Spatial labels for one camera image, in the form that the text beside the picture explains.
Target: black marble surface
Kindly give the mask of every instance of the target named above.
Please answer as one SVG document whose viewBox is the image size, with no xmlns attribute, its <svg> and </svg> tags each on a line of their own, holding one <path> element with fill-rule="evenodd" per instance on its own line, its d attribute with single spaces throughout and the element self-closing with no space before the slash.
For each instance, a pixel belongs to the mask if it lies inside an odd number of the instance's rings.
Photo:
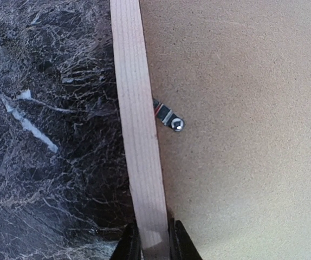
<svg viewBox="0 0 311 260">
<path fill-rule="evenodd" d="M 133 218 L 108 0 L 0 0 L 0 259 L 108 259 Z"/>
</svg>

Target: wood grain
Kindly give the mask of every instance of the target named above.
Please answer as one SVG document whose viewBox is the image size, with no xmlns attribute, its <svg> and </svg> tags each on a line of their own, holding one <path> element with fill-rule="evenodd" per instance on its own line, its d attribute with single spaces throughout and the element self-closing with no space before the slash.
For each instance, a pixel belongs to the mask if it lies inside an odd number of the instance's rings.
<svg viewBox="0 0 311 260">
<path fill-rule="evenodd" d="M 146 260 L 168 259 L 166 202 L 140 6 L 138 0 L 110 4 L 122 133 L 142 250 Z"/>
</svg>

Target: brown cardboard surface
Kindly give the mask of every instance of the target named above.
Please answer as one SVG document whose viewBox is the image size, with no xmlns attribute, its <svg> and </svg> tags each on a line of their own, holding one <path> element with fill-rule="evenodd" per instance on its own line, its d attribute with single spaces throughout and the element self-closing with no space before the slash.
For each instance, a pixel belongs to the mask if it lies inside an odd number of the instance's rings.
<svg viewBox="0 0 311 260">
<path fill-rule="evenodd" d="M 311 259 L 311 1 L 142 0 L 167 202 L 204 259 Z"/>
</svg>

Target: wooden strip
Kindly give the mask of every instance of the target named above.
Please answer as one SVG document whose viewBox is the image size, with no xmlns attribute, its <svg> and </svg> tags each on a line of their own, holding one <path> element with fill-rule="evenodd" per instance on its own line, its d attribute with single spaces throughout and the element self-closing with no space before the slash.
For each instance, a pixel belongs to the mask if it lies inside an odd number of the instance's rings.
<svg viewBox="0 0 311 260">
<path fill-rule="evenodd" d="M 135 216 L 146 260 L 169 258 L 163 177 L 138 0 L 110 0 L 115 73 Z"/>
</svg>

